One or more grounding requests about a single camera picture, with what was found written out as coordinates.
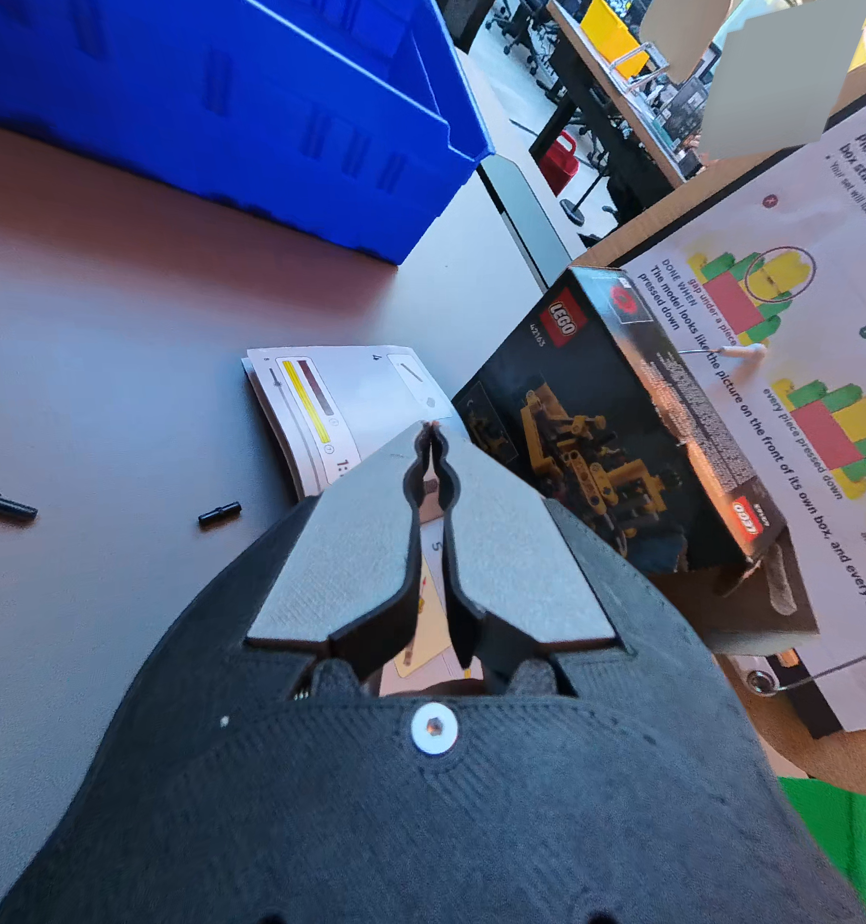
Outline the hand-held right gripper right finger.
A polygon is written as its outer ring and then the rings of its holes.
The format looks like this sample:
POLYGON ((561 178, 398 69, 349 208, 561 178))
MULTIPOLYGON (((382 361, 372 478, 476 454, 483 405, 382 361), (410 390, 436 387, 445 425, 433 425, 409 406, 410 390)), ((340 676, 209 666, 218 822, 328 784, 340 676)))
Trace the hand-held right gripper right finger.
POLYGON ((451 647, 487 692, 578 695, 565 656, 617 648, 598 592, 539 491, 442 423, 431 460, 443 512, 451 647))

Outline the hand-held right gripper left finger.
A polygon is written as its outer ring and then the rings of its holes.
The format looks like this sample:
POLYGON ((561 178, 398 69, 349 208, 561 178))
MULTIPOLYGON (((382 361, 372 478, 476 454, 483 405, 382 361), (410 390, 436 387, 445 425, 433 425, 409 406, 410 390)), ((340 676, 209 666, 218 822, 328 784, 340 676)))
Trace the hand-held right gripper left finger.
POLYGON ((408 645, 419 610, 419 513, 433 430, 430 422, 410 424, 314 499, 248 644, 337 659, 359 680, 408 645))

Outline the lego instruction booklet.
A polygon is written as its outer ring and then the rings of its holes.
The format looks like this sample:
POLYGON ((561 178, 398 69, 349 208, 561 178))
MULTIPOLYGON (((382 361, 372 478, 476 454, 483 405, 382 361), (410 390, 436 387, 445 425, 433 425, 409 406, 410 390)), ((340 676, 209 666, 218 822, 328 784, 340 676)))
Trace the lego instruction booklet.
MULTIPOLYGON (((467 431, 416 353, 403 346, 251 349, 242 361, 282 449, 299 500, 319 495, 407 426, 445 421, 467 431)), ((432 465, 420 506, 423 566, 414 639, 383 670, 383 695, 482 680, 449 641, 442 575, 443 513, 432 465)))

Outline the black lego set box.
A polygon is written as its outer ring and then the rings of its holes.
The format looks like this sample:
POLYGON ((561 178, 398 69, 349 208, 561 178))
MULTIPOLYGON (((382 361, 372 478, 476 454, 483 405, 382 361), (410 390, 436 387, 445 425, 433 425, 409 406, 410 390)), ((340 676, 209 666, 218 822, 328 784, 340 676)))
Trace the black lego set box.
POLYGON ((452 402, 476 445, 651 580, 712 651, 818 637, 785 516, 624 272, 566 270, 452 402))

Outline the printed task sheet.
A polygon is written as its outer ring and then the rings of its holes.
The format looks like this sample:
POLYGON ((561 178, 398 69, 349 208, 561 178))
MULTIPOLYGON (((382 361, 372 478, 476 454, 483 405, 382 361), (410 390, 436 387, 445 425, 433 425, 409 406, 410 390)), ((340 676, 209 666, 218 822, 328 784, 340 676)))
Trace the printed task sheet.
POLYGON ((866 97, 620 258, 785 516, 819 635, 803 668, 866 730, 866 97))

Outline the red container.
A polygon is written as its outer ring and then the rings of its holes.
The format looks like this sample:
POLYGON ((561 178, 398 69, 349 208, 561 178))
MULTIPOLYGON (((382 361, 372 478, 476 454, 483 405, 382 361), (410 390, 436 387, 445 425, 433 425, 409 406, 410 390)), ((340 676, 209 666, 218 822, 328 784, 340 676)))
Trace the red container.
POLYGON ((579 160, 576 151, 574 137, 563 131, 537 161, 543 178, 556 198, 565 190, 578 172, 579 160))

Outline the green plastic bin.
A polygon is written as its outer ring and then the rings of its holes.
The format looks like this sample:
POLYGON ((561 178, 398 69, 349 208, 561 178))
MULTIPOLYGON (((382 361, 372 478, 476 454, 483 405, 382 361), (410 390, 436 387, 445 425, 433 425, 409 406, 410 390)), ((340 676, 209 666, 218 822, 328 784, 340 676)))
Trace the green plastic bin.
POLYGON ((812 778, 778 782, 809 832, 866 905, 866 796, 812 778))

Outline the wooden desk with black legs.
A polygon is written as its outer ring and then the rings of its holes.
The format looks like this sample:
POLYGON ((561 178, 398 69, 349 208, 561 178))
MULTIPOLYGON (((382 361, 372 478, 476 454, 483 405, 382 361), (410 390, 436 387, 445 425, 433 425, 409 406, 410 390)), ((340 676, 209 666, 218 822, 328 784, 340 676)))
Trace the wooden desk with black legs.
POLYGON ((638 93, 617 86, 609 66, 579 24, 557 2, 548 2, 557 26, 549 63, 561 95, 554 114, 529 149, 540 162, 577 114, 599 142, 617 227, 661 202, 702 169, 694 154, 678 160, 638 93))

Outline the blue plastic bin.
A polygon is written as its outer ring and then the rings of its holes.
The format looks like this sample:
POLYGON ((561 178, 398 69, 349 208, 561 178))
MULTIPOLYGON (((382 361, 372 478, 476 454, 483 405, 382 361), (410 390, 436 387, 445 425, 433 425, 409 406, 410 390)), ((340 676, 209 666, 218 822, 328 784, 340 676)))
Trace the blue plastic bin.
POLYGON ((0 1, 0 126, 393 264, 495 152, 420 1, 0 1))

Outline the black office chair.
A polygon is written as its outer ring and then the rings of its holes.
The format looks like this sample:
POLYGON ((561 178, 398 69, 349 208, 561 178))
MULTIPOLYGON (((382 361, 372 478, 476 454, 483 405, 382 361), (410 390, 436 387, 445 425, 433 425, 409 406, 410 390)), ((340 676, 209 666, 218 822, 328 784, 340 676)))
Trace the black office chair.
POLYGON ((530 76, 535 77, 539 71, 537 52, 533 44, 532 30, 542 27, 550 18, 547 13, 547 1, 518 1, 513 12, 509 11, 509 2, 495 2, 489 17, 485 19, 485 30, 496 35, 499 31, 503 41, 502 51, 509 57, 516 47, 526 52, 526 68, 530 76))

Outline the yellow plastic bin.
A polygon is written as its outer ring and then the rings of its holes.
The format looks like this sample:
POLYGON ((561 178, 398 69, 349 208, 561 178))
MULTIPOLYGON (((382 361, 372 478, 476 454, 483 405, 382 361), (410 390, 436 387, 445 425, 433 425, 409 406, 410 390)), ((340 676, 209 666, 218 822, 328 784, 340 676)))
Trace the yellow plastic bin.
POLYGON ((649 54, 638 51, 639 42, 607 2, 592 1, 580 21, 580 27, 607 63, 626 58, 615 68, 624 79, 636 77, 647 65, 649 54))

